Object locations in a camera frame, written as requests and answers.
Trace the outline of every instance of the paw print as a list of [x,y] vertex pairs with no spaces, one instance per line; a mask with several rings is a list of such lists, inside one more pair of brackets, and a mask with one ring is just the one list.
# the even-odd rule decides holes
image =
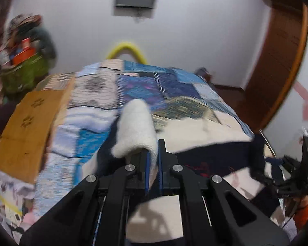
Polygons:
[[33,116],[27,116],[26,118],[23,119],[21,126],[26,128],[27,126],[32,124],[33,119],[34,119]]
[[32,106],[33,108],[36,108],[36,107],[38,107],[38,106],[42,105],[42,104],[43,104],[43,102],[44,102],[44,99],[39,98],[39,99],[36,99],[36,100],[34,101],[34,103],[33,103],[33,104],[31,104],[31,106]]

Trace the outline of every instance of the orange sleeve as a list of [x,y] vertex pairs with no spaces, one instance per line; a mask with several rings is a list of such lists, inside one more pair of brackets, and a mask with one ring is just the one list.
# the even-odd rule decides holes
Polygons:
[[305,208],[298,210],[293,219],[296,224],[297,231],[301,230],[308,220],[308,205]]

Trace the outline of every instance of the blanket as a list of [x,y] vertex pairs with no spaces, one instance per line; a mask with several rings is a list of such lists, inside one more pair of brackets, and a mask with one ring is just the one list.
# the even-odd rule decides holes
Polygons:
[[[143,99],[149,105],[157,137],[166,140],[170,152],[248,142],[253,137],[250,128],[202,78],[184,70],[106,60],[84,67],[74,77],[65,118],[53,135],[50,154],[50,158],[58,158],[57,164],[65,160],[66,165],[47,164],[40,172],[35,191],[36,216],[42,216],[57,202],[48,193],[63,197],[87,174],[87,167],[91,167],[88,161],[97,156],[97,150],[110,136],[112,124],[130,100]],[[198,136],[192,138],[186,132],[189,127],[193,129],[191,134],[199,132]],[[64,175],[59,184],[53,169]],[[247,167],[231,170],[225,176],[231,184],[239,181],[237,190],[244,196],[255,197],[263,188],[249,176]],[[135,239],[131,229],[128,234]]]

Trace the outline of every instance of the wooden door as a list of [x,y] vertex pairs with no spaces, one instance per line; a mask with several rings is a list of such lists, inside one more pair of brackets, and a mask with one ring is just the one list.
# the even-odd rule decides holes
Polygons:
[[247,103],[260,111],[260,124],[252,127],[254,130],[269,123],[296,77],[308,30],[308,27],[303,27],[304,15],[272,8],[266,41],[245,90]]

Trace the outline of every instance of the metal screw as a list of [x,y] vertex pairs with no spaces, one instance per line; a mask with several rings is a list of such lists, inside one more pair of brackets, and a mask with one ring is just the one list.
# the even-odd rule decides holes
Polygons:
[[131,171],[135,170],[135,166],[134,165],[126,165],[124,169],[131,172]]
[[174,165],[172,169],[176,172],[180,172],[181,170],[183,170],[183,167],[181,165]]
[[218,176],[218,175],[212,176],[211,179],[212,179],[212,181],[215,182],[215,183],[220,183],[220,182],[222,182],[221,176]]
[[89,175],[87,176],[86,181],[88,181],[89,183],[93,183],[96,181],[96,179],[97,177],[95,175]]

